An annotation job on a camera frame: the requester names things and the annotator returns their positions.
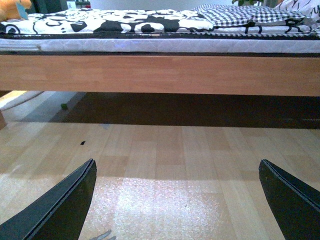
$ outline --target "label tag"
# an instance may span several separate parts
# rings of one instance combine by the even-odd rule
[[[16,9],[18,9],[18,13],[20,17],[24,20],[28,20],[28,14],[26,13],[26,9],[24,6],[22,6],[19,2],[15,3]]]
[[[68,6],[68,9],[76,9],[76,2],[75,1],[66,1],[66,5]]]

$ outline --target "bed leg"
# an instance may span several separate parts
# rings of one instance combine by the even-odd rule
[[[4,116],[2,115],[0,111],[0,130],[3,129],[7,125]]]

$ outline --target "white mattress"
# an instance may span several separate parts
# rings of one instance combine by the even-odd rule
[[[320,40],[265,39],[0,39],[0,52],[152,52],[319,54]]]

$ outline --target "pillow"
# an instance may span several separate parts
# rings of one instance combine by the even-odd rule
[[[234,6],[203,4],[193,9],[215,27],[295,26],[306,16],[297,11],[278,10],[267,6]]]
[[[320,0],[284,0],[275,9],[299,11],[320,23]]]

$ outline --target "bedding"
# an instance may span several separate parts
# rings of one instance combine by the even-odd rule
[[[97,35],[99,38],[108,38],[106,34],[126,34],[126,37],[141,34],[164,34],[168,37],[168,34],[179,34],[180,38],[185,34],[212,37],[318,37],[317,28],[308,24],[308,20],[299,12],[258,6],[205,4],[184,11],[82,8],[51,14],[30,14],[29,20],[4,21],[0,23],[0,38],[17,35],[29,38],[61,35],[62,38],[72,38],[85,34],[91,34],[94,38]]]
[[[319,0],[284,0],[275,7],[276,10],[299,11],[320,23]]]

